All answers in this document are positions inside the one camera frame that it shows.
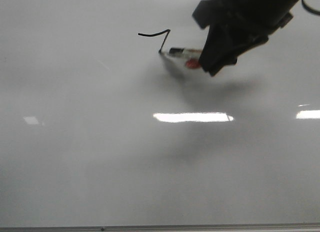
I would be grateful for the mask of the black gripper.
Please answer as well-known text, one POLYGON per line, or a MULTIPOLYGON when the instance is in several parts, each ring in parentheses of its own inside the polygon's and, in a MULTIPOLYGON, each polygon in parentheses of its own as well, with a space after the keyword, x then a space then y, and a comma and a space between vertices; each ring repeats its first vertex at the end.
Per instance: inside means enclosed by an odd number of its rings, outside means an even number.
MULTIPOLYGON (((268 36, 291 21, 293 15, 290 10, 298 1, 201 0, 192 17, 201 29, 226 25, 251 34, 268 36)), ((235 65, 240 55, 266 42, 206 42, 198 61, 202 69, 214 77, 223 67, 235 65)))

